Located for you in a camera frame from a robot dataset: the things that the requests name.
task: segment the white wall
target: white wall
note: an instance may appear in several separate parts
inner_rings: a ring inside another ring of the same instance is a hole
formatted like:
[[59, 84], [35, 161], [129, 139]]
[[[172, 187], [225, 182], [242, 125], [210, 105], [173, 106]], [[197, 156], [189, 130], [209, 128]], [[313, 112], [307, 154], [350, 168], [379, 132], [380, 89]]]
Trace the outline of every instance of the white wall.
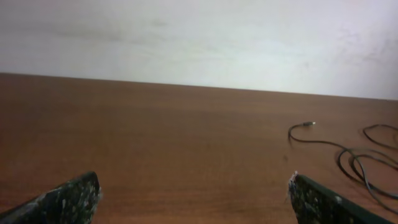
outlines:
[[398, 100], [397, 0], [0, 0], [0, 72]]

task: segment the cable connector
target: cable connector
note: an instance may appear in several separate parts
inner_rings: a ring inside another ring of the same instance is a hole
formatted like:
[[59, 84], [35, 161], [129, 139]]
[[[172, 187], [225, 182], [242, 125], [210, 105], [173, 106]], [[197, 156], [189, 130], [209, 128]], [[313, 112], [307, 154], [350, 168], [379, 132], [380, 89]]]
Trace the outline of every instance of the cable connector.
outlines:
[[303, 126], [313, 126], [315, 124], [314, 121], [304, 122]]

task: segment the wooden table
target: wooden table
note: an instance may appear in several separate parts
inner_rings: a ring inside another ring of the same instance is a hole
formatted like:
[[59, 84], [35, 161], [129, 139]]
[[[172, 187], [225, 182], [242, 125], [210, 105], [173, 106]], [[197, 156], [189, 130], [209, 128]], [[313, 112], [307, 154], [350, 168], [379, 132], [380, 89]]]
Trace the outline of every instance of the wooden table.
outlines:
[[[1, 74], [0, 211], [94, 170], [104, 198], [93, 223], [296, 223], [285, 198], [297, 170], [398, 222], [340, 172], [338, 149], [289, 144], [304, 121], [317, 125], [297, 136], [398, 159], [358, 132], [398, 126], [397, 101]], [[363, 161], [398, 192], [396, 172]]]

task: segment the wood grain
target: wood grain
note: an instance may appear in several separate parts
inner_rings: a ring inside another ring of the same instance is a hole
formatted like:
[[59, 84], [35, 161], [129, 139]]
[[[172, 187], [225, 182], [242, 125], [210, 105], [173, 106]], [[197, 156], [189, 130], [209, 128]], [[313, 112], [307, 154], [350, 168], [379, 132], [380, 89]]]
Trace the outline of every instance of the wood grain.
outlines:
[[[296, 223], [284, 201], [297, 170], [398, 222], [339, 171], [337, 149], [287, 140], [289, 126], [316, 121], [295, 134], [398, 159], [358, 133], [397, 115], [397, 101], [1, 74], [0, 211], [94, 170], [94, 223]], [[396, 172], [364, 163], [397, 192]]]

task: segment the coiled cable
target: coiled cable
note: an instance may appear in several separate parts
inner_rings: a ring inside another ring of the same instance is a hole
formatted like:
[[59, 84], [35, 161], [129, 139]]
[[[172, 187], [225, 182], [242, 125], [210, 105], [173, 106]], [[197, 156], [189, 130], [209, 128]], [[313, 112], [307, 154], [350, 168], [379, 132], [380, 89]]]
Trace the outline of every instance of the coiled cable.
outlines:
[[[342, 146], [341, 144], [337, 144], [337, 143], [335, 143], [335, 142], [330, 142], [330, 141], [319, 141], [319, 140], [303, 140], [303, 139], [297, 139], [296, 137], [294, 137], [294, 136], [292, 135], [293, 129], [299, 128], [299, 127], [309, 127], [309, 126], [313, 126], [314, 124], [315, 124], [315, 122], [310, 121], [310, 122], [304, 122], [304, 123], [301, 123], [301, 124], [293, 125], [292, 127], [289, 128], [289, 132], [288, 132], [289, 139], [293, 139], [293, 140], [295, 140], [295, 141], [304, 142], [304, 143], [329, 144], [329, 145], [332, 145], [332, 146], [339, 147], [339, 148], [341, 149], [341, 152], [340, 152], [340, 153], [338, 154], [338, 156], [337, 156], [336, 163], [337, 163], [337, 166], [340, 168], [340, 170], [344, 173], [344, 175], [347, 176], [348, 178], [350, 178], [351, 180], [353, 180], [353, 181], [355, 181], [355, 182], [357, 182], [357, 183], [359, 183], [359, 184], [364, 185], [364, 186], [367, 188], [367, 190], [368, 190], [368, 192], [370, 193], [370, 195], [372, 196], [372, 198], [374, 198], [374, 199], [379, 203], [380, 206], [382, 206], [382, 207], [385, 208], [386, 210], [388, 210], [388, 211], [390, 211], [390, 212], [395, 213], [395, 214], [398, 215], [398, 210], [395, 210], [395, 209], [393, 209], [393, 208], [387, 206], [385, 203], [383, 203], [383, 202], [380, 200], [380, 198], [375, 194], [375, 192], [377, 192], [377, 193], [379, 193], [379, 194], [381, 194], [381, 195], [383, 195], [383, 196], [392, 198], [392, 199], [394, 199], [394, 200], [398, 200], [398, 194], [393, 194], [393, 193], [386, 192], [386, 191], [384, 191], [384, 190], [381, 190], [379, 187], [376, 187], [376, 186], [373, 185], [372, 183], [370, 183], [370, 181], [368, 180], [368, 177], [367, 177], [367, 175], [366, 175], [365, 168], [364, 168], [362, 162], [359, 160], [359, 158], [360, 158], [360, 157], [366, 157], [366, 158], [368, 158], [368, 159], [373, 159], [373, 160], [378, 161], [378, 162], [380, 162], [380, 163], [382, 163], [382, 164], [385, 164], [385, 165], [387, 165], [387, 166], [389, 166], [389, 167], [391, 167], [391, 168], [393, 168], [393, 169], [395, 169], [395, 170], [397, 170], [397, 171], [398, 171], [398, 162], [397, 162], [396, 160], [394, 160], [393, 158], [389, 157], [387, 154], [385, 154], [385, 153], [383, 153], [383, 152], [381, 152], [381, 151], [377, 151], [377, 150], [375, 150], [375, 149], [347, 148], [347, 147], [344, 147], [344, 146]], [[375, 125], [372, 125], [372, 126], [369, 126], [369, 127], [364, 128], [364, 129], [363, 129], [364, 135], [365, 135], [370, 141], [372, 141], [373, 143], [376, 143], [376, 144], [379, 145], [379, 146], [383, 146], [383, 147], [386, 147], [386, 148], [389, 148], [389, 149], [398, 149], [397, 147], [389, 146], [389, 145], [387, 145], [387, 144], [378, 142], [378, 141], [374, 140], [373, 138], [371, 138], [371, 137], [367, 134], [367, 131], [369, 131], [370, 129], [373, 129], [373, 128], [375, 128], [375, 127], [378, 127], [378, 126], [387, 127], [387, 128], [393, 129], [393, 130], [395, 130], [395, 131], [398, 131], [398, 128], [395, 128], [395, 127], [393, 127], [393, 126], [389, 126], [389, 125], [386, 125], [386, 124], [375, 124]], [[374, 152], [374, 153], [379, 154], [379, 155], [381, 155], [382, 157], [386, 158], [386, 160], [383, 160], [383, 159], [374, 157], [374, 156], [369, 155], [369, 154], [355, 154], [354, 151], [358, 151], [358, 152]], [[354, 171], [354, 173], [357, 175], [358, 178], [355, 178], [355, 177], [353, 177], [351, 174], [349, 174], [349, 173], [346, 171], [346, 169], [341, 165], [341, 157], [342, 157], [342, 155], [343, 155], [344, 153], [346, 153], [346, 152], [348, 152], [349, 154], [351, 154], [351, 157], [350, 157], [349, 160], [348, 160], [349, 166], [351, 167], [351, 169]], [[359, 167], [361, 168], [361, 173], [358, 172], [357, 168], [355, 167], [355, 161], [358, 163]]]

